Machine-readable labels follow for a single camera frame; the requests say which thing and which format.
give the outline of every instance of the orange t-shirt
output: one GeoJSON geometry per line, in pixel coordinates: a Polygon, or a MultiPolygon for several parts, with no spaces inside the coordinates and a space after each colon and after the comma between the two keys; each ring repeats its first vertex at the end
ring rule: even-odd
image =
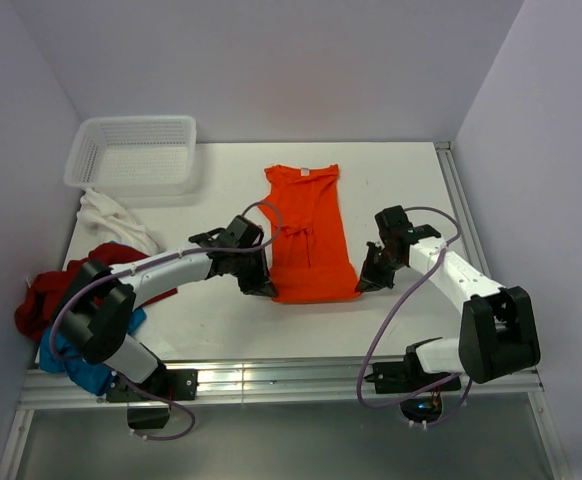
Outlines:
{"type": "MultiPolygon", "coordinates": [[[[270,273],[281,303],[349,300],[359,296],[349,263],[336,182],[337,165],[299,169],[275,165],[265,169],[271,183],[266,201],[282,214],[282,231],[273,242],[270,273]]],[[[277,218],[260,206],[277,228],[277,218]]]]}

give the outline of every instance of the blue cloth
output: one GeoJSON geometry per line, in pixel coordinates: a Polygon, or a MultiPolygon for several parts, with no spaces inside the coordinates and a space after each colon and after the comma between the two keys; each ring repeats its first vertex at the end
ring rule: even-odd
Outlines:
{"type": "MultiPolygon", "coordinates": [[[[138,308],[133,312],[127,333],[132,334],[147,318],[144,310],[138,308]]],[[[49,335],[51,334],[51,327],[47,328],[42,336],[40,343],[40,368],[49,373],[63,373],[67,372],[69,378],[73,382],[84,388],[87,392],[101,396],[107,393],[113,381],[111,370],[102,365],[89,365],[82,358],[74,360],[58,360],[51,353],[49,348],[49,335]]],[[[56,347],[61,355],[74,356],[78,355],[78,351],[64,338],[58,334],[55,338],[56,347]]]]}

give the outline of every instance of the white plastic basket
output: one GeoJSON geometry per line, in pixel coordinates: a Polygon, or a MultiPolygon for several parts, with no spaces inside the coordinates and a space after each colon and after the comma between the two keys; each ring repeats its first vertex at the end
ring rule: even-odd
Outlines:
{"type": "Polygon", "coordinates": [[[119,197],[182,194],[195,137],[187,116],[92,118],[73,140],[64,183],[119,197]]]}

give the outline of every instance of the white table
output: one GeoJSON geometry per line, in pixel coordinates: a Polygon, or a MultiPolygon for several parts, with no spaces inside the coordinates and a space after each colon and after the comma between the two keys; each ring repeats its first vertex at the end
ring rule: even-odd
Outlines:
{"type": "MultiPolygon", "coordinates": [[[[206,144],[196,147],[196,162],[192,192],[169,200],[172,206],[141,206],[160,199],[124,202],[164,248],[228,225],[246,205],[266,196],[269,184],[263,170],[273,164],[340,165],[340,212],[349,259],[358,273],[366,242],[378,239],[373,217],[382,209],[427,205],[453,212],[431,143],[206,144]]],[[[259,211],[249,216],[265,225],[268,234],[268,222],[259,211]]],[[[416,224],[430,223],[447,238],[454,232],[446,219],[432,213],[412,212],[410,218],[416,224]]],[[[464,255],[460,243],[454,249],[464,255]]],[[[67,261],[85,257],[97,244],[96,235],[78,223],[67,261]]],[[[281,305],[244,296],[235,278],[214,278],[180,287],[176,296],[147,307],[148,319],[136,338],[163,360],[361,356],[400,293],[417,278],[405,268],[396,274],[393,290],[316,305],[281,305]]],[[[396,316],[377,354],[401,355],[416,341],[457,336],[459,328],[460,315],[451,302],[427,284],[396,316]]]]}

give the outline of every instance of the white towel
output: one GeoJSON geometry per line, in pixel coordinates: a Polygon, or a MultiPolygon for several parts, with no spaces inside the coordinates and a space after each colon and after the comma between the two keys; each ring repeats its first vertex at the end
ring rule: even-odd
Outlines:
{"type": "Polygon", "coordinates": [[[138,224],[111,197],[89,188],[80,199],[80,204],[78,221],[88,228],[97,229],[100,243],[118,242],[147,255],[160,251],[158,244],[147,233],[147,227],[138,224]]]}

